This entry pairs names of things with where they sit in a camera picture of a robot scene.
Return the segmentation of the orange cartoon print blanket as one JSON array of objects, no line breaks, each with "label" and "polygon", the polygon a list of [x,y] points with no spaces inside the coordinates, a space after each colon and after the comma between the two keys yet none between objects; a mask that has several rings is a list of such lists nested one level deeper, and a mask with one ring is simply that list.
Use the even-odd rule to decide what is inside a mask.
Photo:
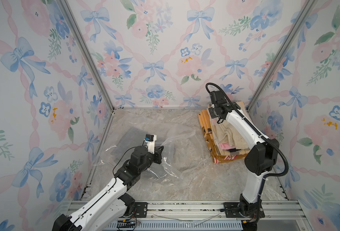
[{"label": "orange cartoon print blanket", "polygon": [[209,153],[211,155],[211,159],[214,164],[220,164],[220,163],[228,163],[235,160],[244,159],[247,154],[249,153],[249,150],[237,150],[235,152],[229,152],[227,150],[219,150],[219,148],[216,146],[211,125],[210,125],[210,117],[206,110],[202,110],[201,113],[198,114],[199,123],[201,126],[201,130],[206,142],[206,145],[208,147]]}]

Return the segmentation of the grey fleece blanket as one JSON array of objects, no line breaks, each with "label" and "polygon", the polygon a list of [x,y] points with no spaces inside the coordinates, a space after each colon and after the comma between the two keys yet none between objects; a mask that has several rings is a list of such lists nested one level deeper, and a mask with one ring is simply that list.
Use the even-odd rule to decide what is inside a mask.
[{"label": "grey fleece blanket", "polygon": [[[148,132],[138,129],[138,128],[130,128],[124,136],[112,147],[111,155],[114,157],[114,163],[117,164],[125,151],[129,148],[140,146],[143,143],[143,140],[148,134]],[[164,150],[162,152],[162,163],[161,165],[152,164],[149,170],[145,173],[147,177],[153,177],[155,179],[161,179],[165,177],[169,177],[169,174],[165,170],[165,163],[171,164],[174,158],[174,145],[170,142],[163,144],[168,138],[168,132],[162,131],[161,133],[155,133],[157,135],[157,140],[155,142],[156,146],[164,146]]]}]

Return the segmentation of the cream fleece blanket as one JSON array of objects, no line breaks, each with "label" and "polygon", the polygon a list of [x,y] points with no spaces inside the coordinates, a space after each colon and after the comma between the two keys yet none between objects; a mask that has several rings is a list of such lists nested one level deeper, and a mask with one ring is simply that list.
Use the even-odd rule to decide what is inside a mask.
[{"label": "cream fleece blanket", "polygon": [[216,118],[213,119],[213,122],[216,127],[220,143],[228,142],[231,146],[235,146],[235,151],[249,149],[249,145],[234,126],[227,121],[218,124]]}]

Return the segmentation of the yellow grey checked blanket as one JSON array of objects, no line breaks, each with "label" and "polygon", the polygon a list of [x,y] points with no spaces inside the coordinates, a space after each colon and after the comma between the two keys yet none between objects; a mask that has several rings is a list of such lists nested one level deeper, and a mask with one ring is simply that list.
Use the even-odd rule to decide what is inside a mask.
[{"label": "yellow grey checked blanket", "polygon": [[239,132],[226,121],[218,124],[216,119],[210,117],[208,109],[202,110],[198,119],[213,163],[243,159],[250,152]]}]

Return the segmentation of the pink fleece blanket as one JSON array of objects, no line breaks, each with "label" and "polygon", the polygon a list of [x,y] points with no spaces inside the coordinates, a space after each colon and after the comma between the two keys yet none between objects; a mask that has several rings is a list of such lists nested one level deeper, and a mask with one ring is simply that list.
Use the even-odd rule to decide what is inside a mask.
[{"label": "pink fleece blanket", "polygon": [[214,142],[216,146],[219,148],[219,150],[228,150],[229,152],[235,152],[235,146],[233,145],[231,146],[228,142],[222,142],[222,143],[219,142],[218,136],[217,136],[217,130],[214,125],[213,119],[210,119],[210,125],[211,125]]}]

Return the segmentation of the clear plastic vacuum bag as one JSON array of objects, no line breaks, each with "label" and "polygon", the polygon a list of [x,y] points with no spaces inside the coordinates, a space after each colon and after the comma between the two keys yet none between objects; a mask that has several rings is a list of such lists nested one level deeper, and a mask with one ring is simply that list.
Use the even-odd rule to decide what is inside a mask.
[{"label": "clear plastic vacuum bag", "polygon": [[171,164],[165,163],[169,177],[155,179],[147,177],[146,171],[141,174],[142,181],[153,181],[162,185],[181,185],[188,181],[188,176],[204,166],[207,160],[206,146],[202,144],[201,127],[198,120],[199,110],[144,110],[141,114],[127,111],[115,114],[114,123],[109,130],[104,149],[100,155],[99,166],[94,175],[94,183],[107,183],[113,174],[130,159],[133,148],[124,152],[117,164],[111,155],[111,148],[118,143],[132,127],[148,134],[168,132],[163,143],[174,145],[174,158]]}]

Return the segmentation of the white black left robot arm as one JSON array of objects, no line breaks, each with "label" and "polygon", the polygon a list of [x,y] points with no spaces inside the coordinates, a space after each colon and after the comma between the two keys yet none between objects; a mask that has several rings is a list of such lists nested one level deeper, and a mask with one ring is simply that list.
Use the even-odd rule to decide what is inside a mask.
[{"label": "white black left robot arm", "polygon": [[80,209],[60,215],[53,231],[101,231],[120,217],[135,215],[135,199],[127,191],[153,163],[161,164],[164,147],[136,146],[129,160],[114,174],[108,185]]}]

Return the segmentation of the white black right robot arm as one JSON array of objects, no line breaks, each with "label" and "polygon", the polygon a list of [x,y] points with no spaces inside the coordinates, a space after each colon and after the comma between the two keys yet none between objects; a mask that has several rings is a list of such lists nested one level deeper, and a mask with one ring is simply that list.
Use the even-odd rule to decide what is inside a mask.
[{"label": "white black right robot arm", "polygon": [[220,90],[211,91],[209,95],[211,117],[232,125],[249,146],[250,152],[244,160],[249,171],[246,185],[240,195],[238,209],[232,211],[249,218],[248,223],[256,223],[262,210],[261,195],[266,175],[276,164],[278,152],[269,144],[270,139],[250,122],[237,103],[229,102]]}]

